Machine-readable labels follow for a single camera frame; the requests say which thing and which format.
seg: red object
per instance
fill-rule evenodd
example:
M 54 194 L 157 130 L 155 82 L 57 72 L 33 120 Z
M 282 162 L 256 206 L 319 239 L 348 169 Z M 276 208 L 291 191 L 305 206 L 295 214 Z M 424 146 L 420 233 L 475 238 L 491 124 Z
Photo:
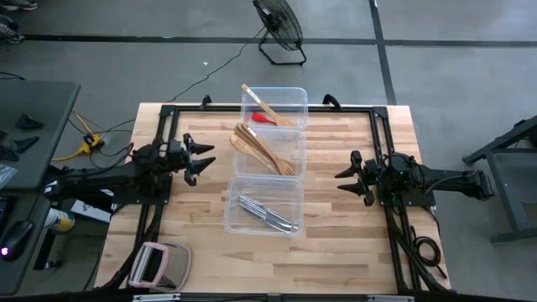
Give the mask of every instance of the red object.
M 257 113 L 257 112 L 255 112 L 254 114 L 252 114 L 252 119 L 253 119 L 255 122 L 268 122 L 268 123 L 271 123 L 271 124 L 276 125 L 276 122 L 269 120 L 268 118 L 266 118 L 266 117 L 265 117 L 263 114 L 261 114 L 261 113 Z

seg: plastic bin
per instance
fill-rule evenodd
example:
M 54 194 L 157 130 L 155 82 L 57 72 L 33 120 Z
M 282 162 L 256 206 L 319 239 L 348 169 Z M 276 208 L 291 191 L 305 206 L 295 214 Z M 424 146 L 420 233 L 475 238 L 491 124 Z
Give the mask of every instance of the plastic bin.
M 242 92 L 242 120 L 254 129 L 279 128 L 302 131 L 308 127 L 308 94 L 298 87 L 250 87 L 253 93 L 267 103 L 276 113 L 287 117 L 296 126 L 279 127 L 269 123 L 252 120 L 254 112 L 262 113 L 272 119 L 246 92 Z
M 235 150 L 233 167 L 236 176 L 256 176 L 275 179 L 302 180 L 306 172 L 306 139 L 299 131 L 256 129 L 256 134 L 281 159 L 295 169 L 295 176 L 280 175 L 261 164 L 256 158 Z
M 289 232 L 282 232 L 247 213 L 238 197 L 246 195 L 259 201 L 285 219 L 292 221 Z M 227 206 L 224 211 L 224 228 L 231 233 L 296 237 L 302 233 L 304 188 L 296 180 L 275 180 L 236 177 L 227 186 Z

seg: gray floor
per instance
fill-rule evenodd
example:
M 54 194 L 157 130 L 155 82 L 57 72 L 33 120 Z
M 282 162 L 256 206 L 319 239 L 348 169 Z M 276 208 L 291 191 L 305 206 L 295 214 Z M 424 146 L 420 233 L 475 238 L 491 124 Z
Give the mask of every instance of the gray floor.
M 289 2 L 306 38 L 374 38 L 368 1 Z M 261 28 L 249 1 L 49 0 L 40 5 L 35 12 L 14 15 L 25 33 L 247 38 Z M 537 3 L 532 0 L 378 0 L 378 9 L 386 39 L 537 39 Z M 133 117 L 140 102 L 169 100 L 239 48 L 27 41 L 0 44 L 0 70 L 30 80 L 80 82 L 76 111 L 106 128 Z M 283 57 L 296 55 L 276 45 L 269 48 Z M 238 102 L 237 87 L 247 82 L 301 86 L 311 103 L 320 103 L 326 93 L 348 104 L 387 103 L 376 46 L 306 45 L 305 51 L 309 61 L 304 67 L 275 67 L 250 45 L 238 60 L 179 101 L 198 102 L 208 93 L 215 102 Z M 464 169 L 463 155 L 537 113 L 536 48 L 388 47 L 387 55 L 397 103 L 411 106 L 425 164 Z M 128 141 L 128 134 L 114 133 L 107 140 L 112 151 Z M 57 155 L 69 154 L 79 143 L 80 135 L 68 127 Z M 68 164 L 90 166 L 84 159 Z M 435 195 L 453 288 L 536 300 L 537 240 L 500 247 L 488 242 L 490 235 L 508 230 L 499 198 L 481 202 L 461 194 Z M 29 271 L 20 294 L 81 290 L 105 233 L 102 224 L 78 221 L 66 241 L 65 266 Z

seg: computer mouse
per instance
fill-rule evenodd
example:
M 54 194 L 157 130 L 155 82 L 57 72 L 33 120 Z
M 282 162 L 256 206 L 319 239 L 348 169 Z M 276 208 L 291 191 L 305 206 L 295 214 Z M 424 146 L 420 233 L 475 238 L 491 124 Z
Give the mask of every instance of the computer mouse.
M 32 234 L 34 224 L 30 221 L 17 221 L 8 228 L 0 242 L 0 258 L 13 261 L 24 252 L 24 247 Z

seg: wooden tabletop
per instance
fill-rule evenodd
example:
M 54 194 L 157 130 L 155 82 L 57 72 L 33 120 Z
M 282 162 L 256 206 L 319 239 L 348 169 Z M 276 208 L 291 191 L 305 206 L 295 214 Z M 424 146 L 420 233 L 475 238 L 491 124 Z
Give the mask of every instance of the wooden tabletop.
M 151 143 L 161 104 L 142 103 L 134 125 L 135 148 Z M 395 150 L 420 162 L 410 109 L 388 107 Z M 360 113 L 311 113 L 307 137 L 304 231 L 299 237 L 231 234 L 222 226 L 227 182 L 234 177 L 229 143 L 239 112 L 183 112 L 177 138 L 190 133 L 197 143 L 215 145 L 201 157 L 216 161 L 189 187 L 182 172 L 174 177 L 170 203 L 164 208 L 160 242 L 181 242 L 193 252 L 190 276 L 181 292 L 392 294 L 396 292 L 388 231 L 382 208 L 365 207 L 362 198 L 338 190 L 356 179 L 334 179 L 348 168 L 352 150 L 373 159 L 368 116 Z M 140 206 L 123 207 L 113 216 L 96 277 L 108 281 L 131 252 Z M 429 213 L 409 208 L 418 233 L 441 244 Z M 405 280 L 408 262 L 402 257 Z M 436 269 L 431 273 L 446 287 Z

